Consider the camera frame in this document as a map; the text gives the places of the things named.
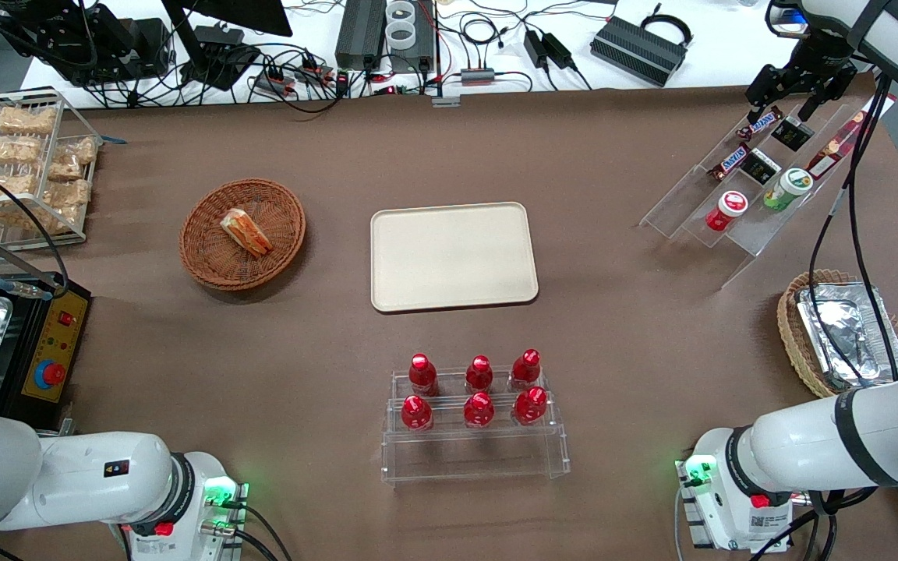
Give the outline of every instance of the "brown table surface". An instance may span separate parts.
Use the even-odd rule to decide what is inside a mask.
[[[214,454],[252,483],[297,561],[670,560],[671,462],[705,430],[813,398],[788,365],[776,302],[808,265],[831,195],[722,291],[732,263],[637,226],[744,112],[737,90],[691,90],[485,96],[453,110],[374,99],[309,122],[281,105],[89,113],[131,142],[104,148],[89,241],[63,249],[95,295],[72,377],[79,427]],[[293,189],[309,234],[263,290],[213,294],[179,265],[179,228],[204,194],[245,177]],[[898,153],[881,128],[859,177],[865,255],[898,317]],[[531,305],[372,309],[373,213],[498,201],[528,209]],[[853,271],[846,212],[832,232],[820,266]],[[560,399],[569,475],[380,481],[390,370],[417,351],[447,367],[525,348],[542,352]],[[0,543],[28,561],[121,559],[97,523]],[[684,547],[691,560],[749,557]],[[898,559],[898,491],[841,513],[833,559]]]

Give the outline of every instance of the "white sticker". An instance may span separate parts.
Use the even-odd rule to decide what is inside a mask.
[[[774,506],[767,508],[751,508],[752,534],[777,534],[778,530],[788,525],[788,508]]]

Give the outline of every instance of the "chocolate bar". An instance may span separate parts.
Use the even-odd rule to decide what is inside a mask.
[[[789,150],[798,150],[812,136],[816,134],[805,123],[799,123],[798,118],[786,117],[771,132],[771,136],[778,139],[778,142],[788,146]]]
[[[780,120],[780,118],[782,117],[783,113],[781,113],[781,110],[778,109],[777,106],[773,105],[771,106],[771,109],[767,111],[766,115],[759,118],[758,121],[755,121],[755,124],[746,125],[746,127],[738,129],[737,136],[748,141],[749,139],[755,138],[755,135],[758,134],[758,132],[767,129],[769,125],[771,125],[771,123]]]
[[[781,171],[781,166],[774,163],[770,157],[767,157],[766,153],[755,148],[751,150],[751,155],[746,157],[744,163],[741,164],[741,170],[746,171],[746,174],[754,178],[759,184],[764,185],[778,171]]]
[[[744,162],[744,159],[750,153],[751,148],[749,148],[746,143],[741,142],[739,148],[734,150],[734,152],[731,153],[730,156],[727,156],[726,160],[723,160],[723,162],[716,164],[716,166],[714,166],[712,170],[709,170],[709,175],[712,175],[714,178],[716,178],[717,181],[722,181],[727,175],[730,174],[730,171],[733,171],[734,168],[741,164],[741,162]]]

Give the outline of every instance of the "wicker basket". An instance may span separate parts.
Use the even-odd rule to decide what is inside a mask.
[[[813,273],[813,281],[816,284],[853,283],[855,278],[838,270],[817,269]],[[781,333],[781,341],[785,344],[788,359],[792,362],[795,372],[799,374],[799,379],[802,379],[802,383],[806,384],[817,397],[831,397],[837,395],[838,391],[826,382],[823,372],[820,372],[816,352],[813,351],[809,335],[806,334],[802,323],[802,316],[799,316],[799,310],[795,305],[795,292],[808,285],[809,273],[802,273],[788,284],[788,288],[785,288],[785,292],[778,299],[778,331]],[[892,323],[898,337],[896,317],[889,315],[889,322]]]
[[[272,242],[272,251],[256,258],[221,228],[232,207],[244,210]],[[179,234],[179,258],[189,274],[219,291],[244,291],[277,276],[303,244],[303,207],[277,182],[247,178],[215,189],[193,207]]]

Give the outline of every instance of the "white jar lid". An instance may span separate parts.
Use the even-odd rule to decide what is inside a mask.
[[[809,175],[809,171],[792,168],[781,175],[778,185],[781,185],[785,191],[791,192],[792,195],[805,195],[809,189],[813,188],[813,177]]]
[[[748,198],[738,191],[727,191],[719,197],[719,211],[728,217],[738,217],[748,209]]]

